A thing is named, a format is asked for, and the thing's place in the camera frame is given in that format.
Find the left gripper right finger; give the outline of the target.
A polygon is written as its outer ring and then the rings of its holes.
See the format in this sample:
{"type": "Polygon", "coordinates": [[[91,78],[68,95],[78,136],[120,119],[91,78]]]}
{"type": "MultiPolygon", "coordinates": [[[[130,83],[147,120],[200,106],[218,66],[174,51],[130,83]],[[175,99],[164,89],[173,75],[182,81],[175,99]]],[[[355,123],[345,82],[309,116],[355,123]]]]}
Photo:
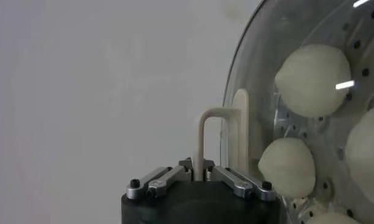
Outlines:
{"type": "Polygon", "coordinates": [[[204,160],[204,177],[207,193],[214,196],[233,194],[243,200],[257,198],[261,201],[275,201],[276,193],[268,181],[239,173],[228,167],[216,166],[212,160],[204,160]]]}

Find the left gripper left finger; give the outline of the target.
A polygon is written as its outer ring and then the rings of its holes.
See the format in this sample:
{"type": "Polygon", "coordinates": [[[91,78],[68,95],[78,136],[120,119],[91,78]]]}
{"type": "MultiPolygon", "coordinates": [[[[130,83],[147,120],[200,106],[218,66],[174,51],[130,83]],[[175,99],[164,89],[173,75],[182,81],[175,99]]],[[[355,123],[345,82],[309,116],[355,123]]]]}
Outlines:
{"type": "Polygon", "coordinates": [[[175,167],[158,167],[140,179],[132,179],[126,187],[126,197],[140,200],[144,196],[161,197],[177,181],[192,181],[192,159],[186,158],[175,167]]]}

